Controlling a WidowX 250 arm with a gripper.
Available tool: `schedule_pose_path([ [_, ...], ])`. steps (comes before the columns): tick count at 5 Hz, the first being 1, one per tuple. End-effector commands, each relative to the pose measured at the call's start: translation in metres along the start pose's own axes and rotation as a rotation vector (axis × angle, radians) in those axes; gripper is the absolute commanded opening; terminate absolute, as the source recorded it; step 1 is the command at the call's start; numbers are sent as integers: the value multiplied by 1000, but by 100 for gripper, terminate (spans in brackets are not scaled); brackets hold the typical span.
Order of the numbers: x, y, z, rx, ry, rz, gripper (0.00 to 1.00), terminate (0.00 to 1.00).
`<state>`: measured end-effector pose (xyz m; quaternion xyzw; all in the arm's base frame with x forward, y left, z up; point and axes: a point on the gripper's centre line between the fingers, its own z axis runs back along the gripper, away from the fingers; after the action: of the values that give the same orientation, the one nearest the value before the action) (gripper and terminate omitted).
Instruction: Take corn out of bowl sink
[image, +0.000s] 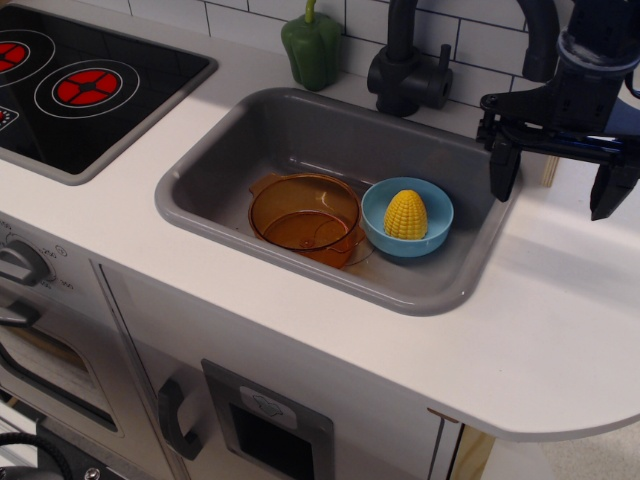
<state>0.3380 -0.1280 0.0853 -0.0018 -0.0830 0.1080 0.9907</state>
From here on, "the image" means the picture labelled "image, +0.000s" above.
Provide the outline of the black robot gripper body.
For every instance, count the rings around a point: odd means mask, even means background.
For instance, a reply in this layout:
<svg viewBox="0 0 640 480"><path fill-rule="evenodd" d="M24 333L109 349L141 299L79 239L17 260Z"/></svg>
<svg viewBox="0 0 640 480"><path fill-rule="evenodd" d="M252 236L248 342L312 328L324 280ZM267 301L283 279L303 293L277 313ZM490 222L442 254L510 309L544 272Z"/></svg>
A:
<svg viewBox="0 0 640 480"><path fill-rule="evenodd" d="M619 98L639 96L639 62L589 64L527 59L525 78L533 90L487 94L476 140L489 151L500 139L514 149L568 157L600 165L639 163L639 110Z"/></svg>

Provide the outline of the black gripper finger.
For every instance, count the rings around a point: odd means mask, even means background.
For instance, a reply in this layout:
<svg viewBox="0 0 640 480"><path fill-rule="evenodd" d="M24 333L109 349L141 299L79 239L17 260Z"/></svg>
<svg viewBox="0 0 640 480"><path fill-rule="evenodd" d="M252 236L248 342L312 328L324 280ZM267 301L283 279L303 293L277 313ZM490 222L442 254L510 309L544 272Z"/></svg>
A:
<svg viewBox="0 0 640 480"><path fill-rule="evenodd" d="M601 164L590 196L591 220L609 218L633 191L639 180L639 162Z"/></svg>
<svg viewBox="0 0 640 480"><path fill-rule="evenodd" d="M494 197L506 202L512 193L522 149L507 138L497 138L490 158L490 187Z"/></svg>

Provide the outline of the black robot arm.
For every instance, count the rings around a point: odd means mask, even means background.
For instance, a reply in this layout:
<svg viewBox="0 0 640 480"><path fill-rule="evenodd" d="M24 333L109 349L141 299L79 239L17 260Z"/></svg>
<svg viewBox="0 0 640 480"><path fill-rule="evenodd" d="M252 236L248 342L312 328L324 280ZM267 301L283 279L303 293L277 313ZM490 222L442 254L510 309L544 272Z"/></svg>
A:
<svg viewBox="0 0 640 480"><path fill-rule="evenodd" d="M639 4L577 1L557 40L528 53L523 72L541 87L484 96L476 139L490 152L494 197L509 199L524 151L596 163L591 218L609 217L639 181Z"/></svg>

